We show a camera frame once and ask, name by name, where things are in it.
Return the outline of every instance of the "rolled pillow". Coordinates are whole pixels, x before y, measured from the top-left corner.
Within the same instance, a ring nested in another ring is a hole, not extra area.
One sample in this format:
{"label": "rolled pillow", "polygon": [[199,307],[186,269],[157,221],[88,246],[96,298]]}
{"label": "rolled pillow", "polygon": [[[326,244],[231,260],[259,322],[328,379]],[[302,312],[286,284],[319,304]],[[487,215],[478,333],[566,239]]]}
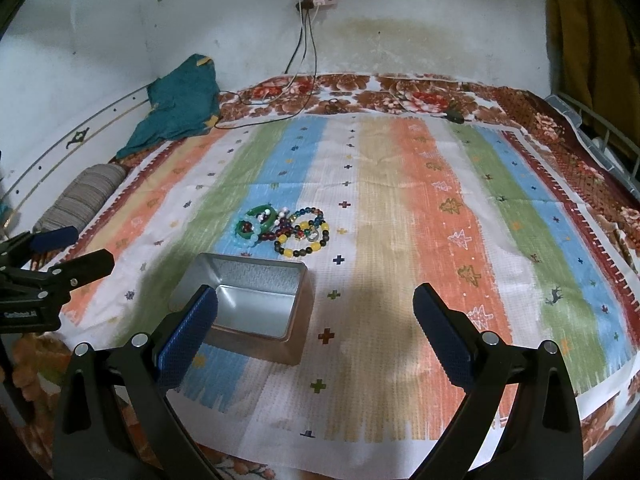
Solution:
{"label": "rolled pillow", "polygon": [[126,176],[127,170],[117,164],[96,164],[87,168],[45,211],[33,230],[53,231],[73,226],[82,232]]}

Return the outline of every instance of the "beaded bracelet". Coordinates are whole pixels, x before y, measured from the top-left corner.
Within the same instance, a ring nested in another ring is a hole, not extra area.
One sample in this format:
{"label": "beaded bracelet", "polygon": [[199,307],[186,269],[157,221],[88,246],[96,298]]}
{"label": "beaded bracelet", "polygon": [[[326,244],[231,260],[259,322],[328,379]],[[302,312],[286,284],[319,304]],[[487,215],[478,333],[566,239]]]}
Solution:
{"label": "beaded bracelet", "polygon": [[[294,226],[292,225],[299,217],[309,213],[315,214],[316,218],[309,222],[305,221]],[[318,228],[322,231],[322,239],[320,241],[317,241],[321,236]],[[322,210],[315,207],[305,207],[293,212],[288,218],[281,218],[279,229],[277,229],[274,234],[277,238],[273,243],[273,250],[287,258],[297,258],[311,254],[314,251],[319,251],[325,247],[329,241],[329,224],[324,221],[324,213]],[[311,242],[311,245],[300,250],[285,249],[283,245],[291,235],[294,235],[298,240],[306,238]]]}
{"label": "beaded bracelet", "polygon": [[271,204],[259,205],[249,209],[236,222],[236,236],[257,242],[257,236],[271,231],[277,216]]}

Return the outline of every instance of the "bedsheet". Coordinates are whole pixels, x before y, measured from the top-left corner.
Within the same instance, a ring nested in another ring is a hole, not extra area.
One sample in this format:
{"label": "bedsheet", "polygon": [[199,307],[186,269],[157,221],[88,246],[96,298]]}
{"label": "bedsheet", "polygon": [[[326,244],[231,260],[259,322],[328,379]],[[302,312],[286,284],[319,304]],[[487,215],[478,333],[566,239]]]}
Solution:
{"label": "bedsheet", "polygon": [[[317,206],[332,240],[304,259],[316,302],[302,362],[203,344],[169,393],[221,470],[407,478],[463,397],[413,317],[422,282],[479,330],[523,346],[557,341],[592,449],[640,389],[640,283],[607,236],[622,232],[619,245],[634,250],[638,204],[526,92],[338,74],[300,78],[268,106],[244,104],[288,82],[223,96],[222,126],[304,113],[165,143],[60,256],[104,247],[116,257],[110,277],[63,309],[67,345],[104,348],[153,330],[199,252],[278,257],[268,242],[234,243],[234,221],[252,206]],[[440,116],[452,108],[465,123]],[[476,463],[491,456],[513,393]]]}

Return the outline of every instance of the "water stain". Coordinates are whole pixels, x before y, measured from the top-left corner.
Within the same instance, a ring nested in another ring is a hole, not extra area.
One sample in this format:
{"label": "water stain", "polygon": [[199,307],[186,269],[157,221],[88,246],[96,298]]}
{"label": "water stain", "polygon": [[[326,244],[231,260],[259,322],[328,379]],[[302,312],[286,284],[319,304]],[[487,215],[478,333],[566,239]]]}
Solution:
{"label": "water stain", "polygon": [[486,61],[464,35],[441,25],[396,18],[326,20],[317,33],[319,65],[347,72],[435,72],[473,77]]}

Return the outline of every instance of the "metal tin box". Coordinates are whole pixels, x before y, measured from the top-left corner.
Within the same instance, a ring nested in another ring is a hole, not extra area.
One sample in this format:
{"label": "metal tin box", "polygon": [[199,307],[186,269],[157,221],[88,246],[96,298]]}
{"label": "metal tin box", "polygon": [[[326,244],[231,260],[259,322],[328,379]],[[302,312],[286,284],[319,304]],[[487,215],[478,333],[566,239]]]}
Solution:
{"label": "metal tin box", "polygon": [[314,304],[304,263],[200,253],[170,308],[180,309],[202,284],[218,296],[218,316],[205,343],[276,363],[300,362]]}

